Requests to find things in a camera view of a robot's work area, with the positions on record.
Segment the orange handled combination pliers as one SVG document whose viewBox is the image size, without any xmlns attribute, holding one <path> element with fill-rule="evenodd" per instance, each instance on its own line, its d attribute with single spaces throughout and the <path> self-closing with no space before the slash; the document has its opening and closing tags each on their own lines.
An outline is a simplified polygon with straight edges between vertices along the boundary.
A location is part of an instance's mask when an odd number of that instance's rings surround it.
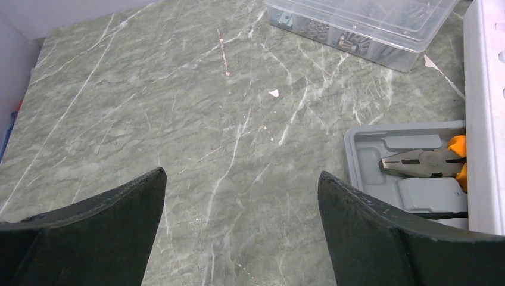
<svg viewBox="0 0 505 286">
<path fill-rule="evenodd" d="M 464 192 L 467 186 L 467 139 L 457 135 L 446 147 L 418 148 L 382 158 L 381 171 L 410 178 L 454 178 Z"/>
</svg>

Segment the clear plastic screw organizer box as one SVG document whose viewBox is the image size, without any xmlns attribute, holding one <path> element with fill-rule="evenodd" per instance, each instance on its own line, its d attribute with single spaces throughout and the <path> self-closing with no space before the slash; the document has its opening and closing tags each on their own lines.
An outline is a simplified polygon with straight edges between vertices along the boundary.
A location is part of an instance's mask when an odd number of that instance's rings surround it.
<svg viewBox="0 0 505 286">
<path fill-rule="evenodd" d="M 457 1 L 266 1 L 270 24 L 409 72 Z"/>
</svg>

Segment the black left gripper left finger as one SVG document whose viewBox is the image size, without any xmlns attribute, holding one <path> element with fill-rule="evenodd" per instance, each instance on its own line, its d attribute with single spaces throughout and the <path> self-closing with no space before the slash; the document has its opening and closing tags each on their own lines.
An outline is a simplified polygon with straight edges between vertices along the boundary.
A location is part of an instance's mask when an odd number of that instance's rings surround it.
<svg viewBox="0 0 505 286">
<path fill-rule="evenodd" d="M 141 285 L 166 183 L 159 167 L 69 206 L 1 223 L 1 284 Z"/>
</svg>

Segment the white power strip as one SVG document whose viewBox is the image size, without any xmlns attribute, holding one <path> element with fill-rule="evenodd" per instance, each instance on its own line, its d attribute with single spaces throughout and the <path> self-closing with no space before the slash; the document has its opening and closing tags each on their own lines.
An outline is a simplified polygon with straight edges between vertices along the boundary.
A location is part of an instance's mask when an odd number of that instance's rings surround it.
<svg viewBox="0 0 505 286">
<path fill-rule="evenodd" d="M 504 235 L 504 1 L 463 17 L 469 227 Z"/>
</svg>

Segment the grey open tool case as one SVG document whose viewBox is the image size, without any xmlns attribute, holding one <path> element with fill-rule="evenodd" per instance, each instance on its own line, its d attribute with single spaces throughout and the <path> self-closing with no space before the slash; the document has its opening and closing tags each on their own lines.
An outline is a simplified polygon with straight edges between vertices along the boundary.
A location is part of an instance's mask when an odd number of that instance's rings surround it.
<svg viewBox="0 0 505 286">
<path fill-rule="evenodd" d="M 456 174 L 465 159 L 446 154 L 465 122 L 367 125 L 344 135 L 351 185 L 405 212 L 468 229 L 467 194 Z"/>
</svg>

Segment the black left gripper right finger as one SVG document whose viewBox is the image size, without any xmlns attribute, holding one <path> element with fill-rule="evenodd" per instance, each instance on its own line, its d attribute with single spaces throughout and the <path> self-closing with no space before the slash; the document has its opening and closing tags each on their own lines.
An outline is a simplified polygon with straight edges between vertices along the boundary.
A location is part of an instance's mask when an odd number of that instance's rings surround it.
<svg viewBox="0 0 505 286">
<path fill-rule="evenodd" d="M 322 172 L 317 197 L 338 285 L 503 285 L 504 237 L 405 212 Z"/>
</svg>

